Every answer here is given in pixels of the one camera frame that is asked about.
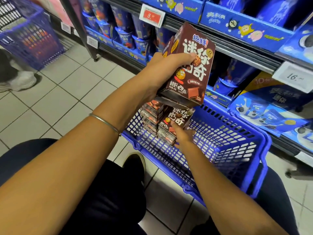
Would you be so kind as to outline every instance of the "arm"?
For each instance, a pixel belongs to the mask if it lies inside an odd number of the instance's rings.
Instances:
[[[194,131],[171,122],[177,146],[221,235],[288,235],[254,200],[228,180],[192,142]]]
[[[135,112],[195,54],[160,53],[138,75],[107,97],[93,113],[124,130]],[[85,118],[0,187],[0,234],[58,234],[118,139],[94,117]]]

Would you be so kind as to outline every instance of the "black shoe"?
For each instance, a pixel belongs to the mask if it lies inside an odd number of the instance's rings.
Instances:
[[[123,168],[130,177],[134,178],[135,181],[140,181],[143,185],[146,163],[141,153],[129,155],[123,164]]]

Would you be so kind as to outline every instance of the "blue shopping basket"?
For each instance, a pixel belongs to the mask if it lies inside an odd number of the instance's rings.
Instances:
[[[195,109],[189,125],[196,130],[194,142],[228,179],[256,198],[267,173],[265,157],[271,146],[271,138],[265,131],[206,96],[203,105]],[[176,147],[168,146],[145,130],[138,112],[122,135],[132,143],[134,149],[178,183],[185,193],[204,205],[185,156]],[[261,173],[254,178],[260,162]],[[249,192],[252,179],[257,182]]]
[[[0,45],[41,70],[65,52],[43,8],[29,0],[0,0]]]

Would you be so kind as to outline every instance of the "sneaker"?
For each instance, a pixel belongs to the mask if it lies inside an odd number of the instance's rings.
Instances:
[[[123,168],[134,180],[140,181],[144,185],[146,163],[141,153],[129,155],[123,164]]]
[[[34,74],[29,71],[19,71],[18,75],[14,79],[8,82],[0,83],[0,92],[7,90],[19,91],[29,89],[36,84],[36,75],[38,74]]]

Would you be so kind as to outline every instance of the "white tile floor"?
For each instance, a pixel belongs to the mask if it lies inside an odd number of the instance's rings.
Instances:
[[[133,74],[106,59],[94,62],[76,45],[40,71],[42,81],[21,92],[0,93],[0,155],[33,138],[61,138]],[[121,165],[135,152],[119,138],[109,160]],[[292,165],[268,153],[268,165],[282,178],[291,198],[301,235],[313,230],[313,182],[288,179]],[[148,235],[187,235],[205,222],[207,210],[146,159],[147,213],[140,222]]]

